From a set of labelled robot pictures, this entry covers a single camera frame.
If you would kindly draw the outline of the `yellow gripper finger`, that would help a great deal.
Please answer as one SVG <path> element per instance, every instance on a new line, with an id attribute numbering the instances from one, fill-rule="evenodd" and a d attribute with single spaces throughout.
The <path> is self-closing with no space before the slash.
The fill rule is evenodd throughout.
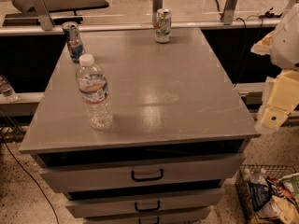
<path id="1" fill-rule="evenodd" d="M 299 105 L 299 72 L 282 70 L 275 78 L 267 77 L 262 102 L 255 130 L 260 134 L 276 132 Z"/>

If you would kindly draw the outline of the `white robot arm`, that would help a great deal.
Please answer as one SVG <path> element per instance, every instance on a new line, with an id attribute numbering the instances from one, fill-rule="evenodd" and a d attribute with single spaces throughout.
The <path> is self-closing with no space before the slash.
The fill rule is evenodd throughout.
<path id="1" fill-rule="evenodd" d="M 299 4 L 283 16 L 273 32 L 251 47 L 252 53 L 269 55 L 281 69 L 275 78 L 268 77 L 258 111 L 255 130 L 260 134 L 277 131 L 299 105 Z"/>

